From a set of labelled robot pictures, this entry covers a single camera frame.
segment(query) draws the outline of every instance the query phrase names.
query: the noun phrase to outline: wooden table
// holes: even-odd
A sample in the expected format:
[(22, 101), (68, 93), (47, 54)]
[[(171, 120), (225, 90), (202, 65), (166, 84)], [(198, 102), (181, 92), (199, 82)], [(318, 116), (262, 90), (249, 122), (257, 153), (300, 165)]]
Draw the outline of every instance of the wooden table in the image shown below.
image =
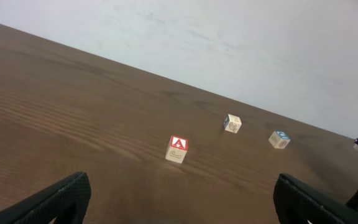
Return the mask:
[[(223, 131), (228, 113), (241, 117), (237, 134)], [(291, 137), (286, 149), (270, 145), (273, 130)], [(183, 164), (165, 160), (173, 134), (189, 139)], [(352, 146), (0, 25), (0, 210), (82, 170), (92, 187), (85, 223), (278, 223), (279, 173), (349, 199), (358, 188)]]

